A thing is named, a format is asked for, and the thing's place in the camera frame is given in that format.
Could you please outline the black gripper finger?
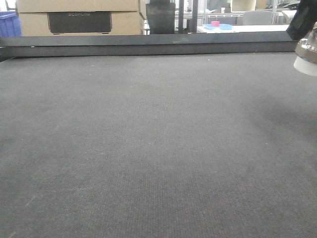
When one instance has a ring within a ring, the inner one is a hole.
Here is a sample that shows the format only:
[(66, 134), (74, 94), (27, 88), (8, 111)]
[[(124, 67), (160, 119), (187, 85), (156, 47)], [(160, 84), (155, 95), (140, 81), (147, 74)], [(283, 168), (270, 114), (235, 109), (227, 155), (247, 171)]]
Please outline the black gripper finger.
[(317, 1), (301, 0), (286, 32), (292, 40), (300, 40), (310, 32), (317, 21)]

